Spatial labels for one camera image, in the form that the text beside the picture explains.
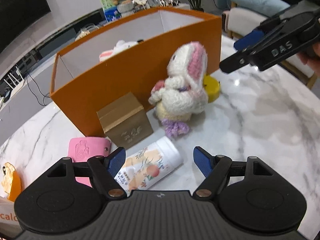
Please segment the right human hand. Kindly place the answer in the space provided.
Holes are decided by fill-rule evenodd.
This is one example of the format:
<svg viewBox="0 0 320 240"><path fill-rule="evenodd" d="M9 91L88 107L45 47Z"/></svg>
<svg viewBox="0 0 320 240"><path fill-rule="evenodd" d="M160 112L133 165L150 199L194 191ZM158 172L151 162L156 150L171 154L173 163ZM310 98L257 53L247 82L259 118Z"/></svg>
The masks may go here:
<svg viewBox="0 0 320 240"><path fill-rule="evenodd" d="M306 53L300 52L298 53L298 57L303 64L307 64L319 77L320 76L320 44L316 43L313 46L313 51L315 52L317 57L309 57Z"/></svg>

